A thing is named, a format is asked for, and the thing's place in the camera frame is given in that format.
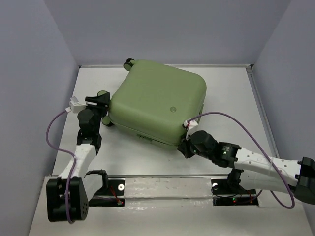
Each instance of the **table surface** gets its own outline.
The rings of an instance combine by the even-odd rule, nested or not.
[[[271,149],[257,108],[252,87],[245,68],[182,68],[199,74],[207,83],[204,112],[218,111],[237,118],[258,140],[268,155]],[[85,96],[96,96],[100,90],[114,93],[127,75],[123,68],[81,68],[73,95],[80,101]],[[204,129],[218,141],[236,143],[259,152],[248,135],[234,121],[219,115],[205,116],[199,129]],[[79,130],[75,114],[68,114],[60,147],[75,151]],[[195,156],[185,159],[178,151],[163,150],[143,143],[115,128],[103,126],[101,149],[89,169],[104,169],[109,175],[212,175],[226,174],[229,169],[215,166],[210,161]],[[53,175],[58,175],[70,160],[68,154],[59,152]]]
[[[271,149],[244,68],[184,68],[201,75],[207,83],[204,111],[228,113],[241,121],[270,155]],[[73,95],[81,101],[99,90],[114,93],[127,72],[121,68],[81,68]],[[237,143],[249,150],[258,149],[233,121],[220,116],[202,119],[200,127],[217,140]],[[69,114],[61,147],[74,151],[78,131],[76,115]],[[209,179],[189,176],[226,174],[210,161],[194,157],[186,160],[178,152],[161,150],[140,143],[115,127],[102,127],[101,150],[90,169],[105,169],[110,175],[126,178],[125,207],[90,207],[85,221],[50,223],[47,219],[46,189],[43,187],[34,215],[30,236],[311,236],[303,206],[287,210],[265,191],[260,207],[213,206]],[[58,175],[70,157],[58,153],[53,174]],[[162,176],[160,180],[136,178]],[[166,179],[175,175],[186,178]],[[278,194],[289,205],[287,194]]]

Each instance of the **gray wall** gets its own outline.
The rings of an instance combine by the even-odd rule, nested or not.
[[[315,158],[314,12],[314,0],[292,1],[253,70],[282,158]],[[315,207],[305,209],[315,233]]]
[[[25,236],[56,155],[46,127],[66,106],[78,67],[43,0],[1,1],[0,22],[0,235]],[[64,118],[51,132],[56,144]]]
[[[254,63],[290,0],[45,0],[77,63]]]

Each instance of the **white connector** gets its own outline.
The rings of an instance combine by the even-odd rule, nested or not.
[[[66,111],[67,113],[69,113],[69,112],[71,112],[71,108],[70,108],[70,107],[67,107],[67,108],[65,109],[65,111]]]
[[[184,121],[184,127],[187,129],[186,133],[186,140],[188,140],[189,135],[192,135],[194,132],[197,131],[198,123],[194,120],[188,123],[187,120]]]
[[[81,103],[76,97],[70,98],[70,109],[72,113],[79,113],[80,111],[84,110],[85,107],[87,106],[86,103]]]

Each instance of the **red wire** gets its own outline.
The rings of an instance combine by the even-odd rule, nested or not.
[[[123,203],[123,202],[120,201],[120,199],[117,197],[117,194],[116,194],[116,192],[115,192],[113,186],[110,186],[109,189],[110,189],[110,191],[112,192],[112,194],[115,196],[115,198],[117,199],[117,202],[118,202],[118,203]]]
[[[250,195],[250,200],[251,200],[250,203],[252,203],[252,195],[251,195],[251,192],[250,192],[249,190],[248,190],[247,192],[248,192],[248,194]]]

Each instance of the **suitcase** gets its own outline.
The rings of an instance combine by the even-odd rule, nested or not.
[[[186,133],[184,121],[202,112],[207,90],[204,79],[143,59],[128,59],[124,68],[129,73],[112,95],[102,123],[143,141],[176,148]]]

